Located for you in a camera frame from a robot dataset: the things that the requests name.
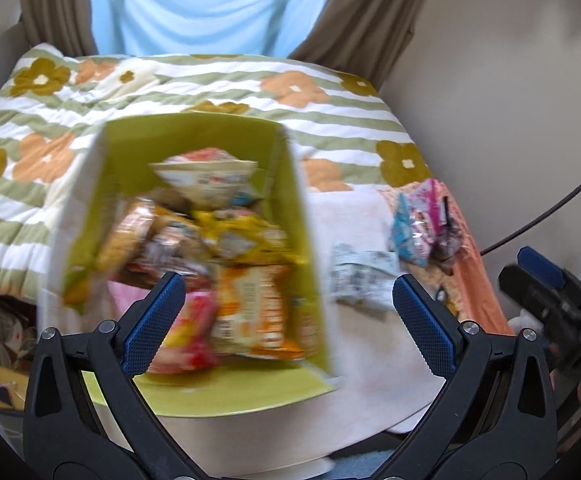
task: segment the white flower center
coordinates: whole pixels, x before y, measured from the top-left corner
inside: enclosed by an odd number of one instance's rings
[[[42,86],[48,82],[48,77],[43,74],[39,74],[35,79],[32,80],[35,85]]]

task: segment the black cable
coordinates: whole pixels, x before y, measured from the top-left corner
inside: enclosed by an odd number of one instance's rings
[[[481,254],[481,256],[484,256],[484,255],[486,255],[486,254],[488,254],[496,249],[499,249],[502,245],[506,245],[508,242],[513,241],[515,238],[521,236],[526,231],[532,229],[534,226],[536,226],[540,222],[543,222],[552,213],[561,209],[564,205],[566,205],[568,202],[570,202],[570,200],[572,200],[577,195],[579,195],[579,193],[581,193],[581,184],[579,184],[579,186],[577,186],[570,193],[568,193],[568,195],[566,195],[559,202],[557,202],[554,206],[552,206],[548,211],[546,211],[545,213],[542,213],[537,218],[535,218],[532,222],[524,225],[521,229],[518,229],[517,231],[513,232],[512,235],[507,236],[503,240],[499,240],[496,244],[493,244],[490,247],[485,248],[479,254]]]

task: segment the floral bedding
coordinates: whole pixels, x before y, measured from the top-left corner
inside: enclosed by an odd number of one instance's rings
[[[358,77],[262,56],[74,59],[41,44],[0,90],[0,294],[36,302],[51,233],[93,141],[88,127],[171,112],[284,124],[317,192],[400,187],[430,175],[399,121]]]

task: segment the metal screw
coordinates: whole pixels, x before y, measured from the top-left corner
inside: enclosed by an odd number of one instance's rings
[[[42,332],[42,339],[53,339],[56,334],[57,329],[50,326]]]
[[[528,341],[534,341],[535,339],[537,339],[537,332],[535,332],[531,328],[523,329],[521,334],[524,338],[528,339]]]
[[[99,323],[99,327],[97,328],[97,330],[99,330],[99,332],[107,334],[115,330],[116,326],[117,323],[115,323],[112,319],[107,319],[106,321],[102,321],[101,323]]]
[[[470,335],[475,335],[479,332],[479,325],[474,321],[466,321],[464,323],[464,332]]]

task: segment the sheer light blue curtain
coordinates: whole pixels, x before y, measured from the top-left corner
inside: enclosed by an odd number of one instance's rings
[[[326,0],[91,0],[100,54],[286,57]]]

